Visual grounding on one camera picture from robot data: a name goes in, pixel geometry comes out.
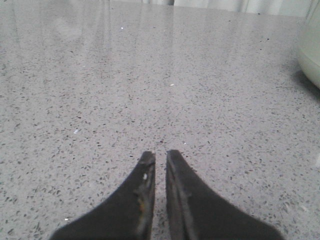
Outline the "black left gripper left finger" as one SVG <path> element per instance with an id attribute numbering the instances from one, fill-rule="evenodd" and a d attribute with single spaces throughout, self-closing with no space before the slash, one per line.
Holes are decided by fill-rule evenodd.
<path id="1" fill-rule="evenodd" d="M 53 233 L 52 240 L 149 240 L 155 204 L 155 154 L 143 152 L 105 201 Z"/>

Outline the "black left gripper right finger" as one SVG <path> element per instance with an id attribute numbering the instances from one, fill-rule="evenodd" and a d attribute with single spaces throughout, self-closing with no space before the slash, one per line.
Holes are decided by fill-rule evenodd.
<path id="1" fill-rule="evenodd" d="M 166 157 L 166 207 L 173 240 L 281 240 L 282 235 L 215 193 L 178 150 Z"/>

